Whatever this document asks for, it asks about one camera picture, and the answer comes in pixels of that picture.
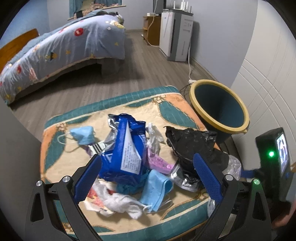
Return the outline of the person's right hand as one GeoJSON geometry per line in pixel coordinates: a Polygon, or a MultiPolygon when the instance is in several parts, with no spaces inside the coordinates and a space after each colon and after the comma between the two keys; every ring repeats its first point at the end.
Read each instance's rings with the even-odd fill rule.
{"type": "Polygon", "coordinates": [[[293,180],[292,180],[292,185],[288,191],[288,197],[293,198],[291,199],[293,200],[293,202],[291,204],[291,207],[288,213],[281,214],[272,222],[271,226],[273,229],[287,225],[293,213],[295,212],[295,163],[292,164],[292,173],[293,173],[293,180]]]}

